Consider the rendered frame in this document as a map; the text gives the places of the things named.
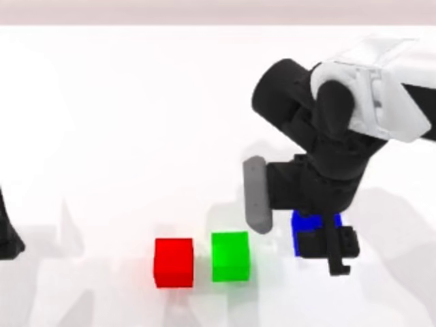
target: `white wall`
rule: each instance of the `white wall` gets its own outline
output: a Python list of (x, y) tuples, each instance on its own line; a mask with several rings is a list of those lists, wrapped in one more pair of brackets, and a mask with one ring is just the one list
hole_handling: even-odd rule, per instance
[[(350, 277), (292, 256), (289, 214), (251, 235), (255, 279), (213, 285), (213, 230), (246, 230), (241, 162), (299, 151), (250, 109), (275, 61), (430, 27), (0, 29), (0, 179), (28, 250), (0, 263), (0, 326), (436, 324), (436, 146), (392, 142), (345, 219)], [(153, 286), (153, 240), (196, 242), (196, 286)]]

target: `block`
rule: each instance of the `block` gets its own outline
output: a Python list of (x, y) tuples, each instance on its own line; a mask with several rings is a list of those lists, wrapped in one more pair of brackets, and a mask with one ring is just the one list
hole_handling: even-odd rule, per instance
[(212, 282), (248, 281), (250, 274), (248, 232), (212, 233)]
[[(334, 224), (337, 228), (342, 227), (342, 219), (340, 214), (334, 216)], [(294, 241), (294, 253), (296, 257), (300, 257), (298, 248), (298, 233), (299, 232), (314, 232), (322, 227), (321, 215), (302, 216), (297, 210), (292, 213), (292, 237)]]
[(153, 276), (157, 288), (193, 287), (192, 238), (156, 238)]
[(251, 157), (243, 163), (245, 220), (259, 234), (273, 228), (273, 212), (270, 209), (266, 178), (266, 161), (262, 157)]

